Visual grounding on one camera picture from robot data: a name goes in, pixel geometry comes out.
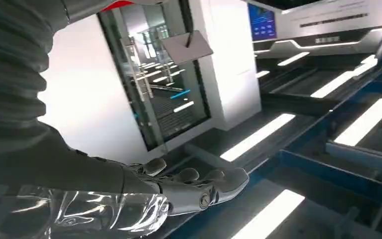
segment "transparent plastic sheet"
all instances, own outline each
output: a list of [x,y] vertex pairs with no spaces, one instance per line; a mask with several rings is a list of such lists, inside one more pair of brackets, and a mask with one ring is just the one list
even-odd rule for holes
[[135,238],[159,229],[168,209],[160,194],[0,185],[0,239]]

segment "red part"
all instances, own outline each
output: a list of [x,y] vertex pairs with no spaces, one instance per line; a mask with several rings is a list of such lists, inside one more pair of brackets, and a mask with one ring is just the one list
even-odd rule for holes
[[123,6],[131,5],[131,4],[133,4],[133,2],[130,2],[130,1],[117,1],[114,4],[112,4],[112,5],[108,6],[107,8],[103,9],[102,11],[108,11],[108,10],[112,10],[114,8],[123,7]]

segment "gray panel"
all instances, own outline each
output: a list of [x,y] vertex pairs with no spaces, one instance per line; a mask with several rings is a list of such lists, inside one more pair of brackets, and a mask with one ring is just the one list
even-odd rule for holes
[[176,65],[213,54],[213,50],[200,31],[194,31],[189,47],[186,47],[189,35],[190,33],[185,33],[161,40],[164,48]]

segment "white wall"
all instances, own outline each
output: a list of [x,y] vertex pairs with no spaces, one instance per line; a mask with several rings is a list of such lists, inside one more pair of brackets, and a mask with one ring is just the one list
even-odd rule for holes
[[124,163],[148,160],[97,16],[58,32],[50,68],[42,73],[47,104],[40,118],[72,148]]
[[214,54],[199,60],[216,127],[229,130],[261,110],[248,5],[240,0],[189,1],[194,26]]

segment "white pillar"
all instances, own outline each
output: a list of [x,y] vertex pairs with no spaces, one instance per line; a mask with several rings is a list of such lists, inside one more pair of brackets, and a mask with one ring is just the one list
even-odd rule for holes
[[214,54],[199,60],[216,127],[229,130],[261,110],[248,5],[241,0],[190,0],[194,28]]

